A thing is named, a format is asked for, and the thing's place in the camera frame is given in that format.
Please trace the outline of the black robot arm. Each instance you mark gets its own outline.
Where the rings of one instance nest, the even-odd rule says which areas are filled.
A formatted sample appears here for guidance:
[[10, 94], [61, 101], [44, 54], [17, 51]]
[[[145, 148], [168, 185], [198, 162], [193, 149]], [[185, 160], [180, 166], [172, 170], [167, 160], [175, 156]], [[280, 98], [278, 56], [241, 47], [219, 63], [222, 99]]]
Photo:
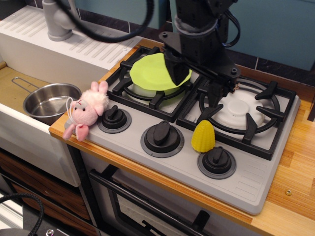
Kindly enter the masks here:
[[228, 26], [238, 31], [239, 21], [229, 10], [233, 0], [178, 0], [175, 27], [177, 32], [159, 35], [164, 43], [166, 68], [174, 84], [179, 85], [189, 70], [208, 79], [209, 106], [237, 88], [241, 72], [226, 53], [240, 39], [240, 32], [228, 42]]

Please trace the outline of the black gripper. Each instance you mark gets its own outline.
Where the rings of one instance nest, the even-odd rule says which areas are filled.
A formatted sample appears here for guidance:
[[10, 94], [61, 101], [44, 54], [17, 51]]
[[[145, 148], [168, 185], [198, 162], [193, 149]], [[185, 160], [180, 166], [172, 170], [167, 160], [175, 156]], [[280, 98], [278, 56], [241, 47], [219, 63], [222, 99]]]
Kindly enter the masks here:
[[189, 77], [189, 70], [209, 80], [209, 107], [215, 108], [219, 101], [238, 89], [240, 69], [229, 58], [220, 42], [216, 29], [202, 34], [162, 32], [164, 60], [167, 71], [175, 85]]

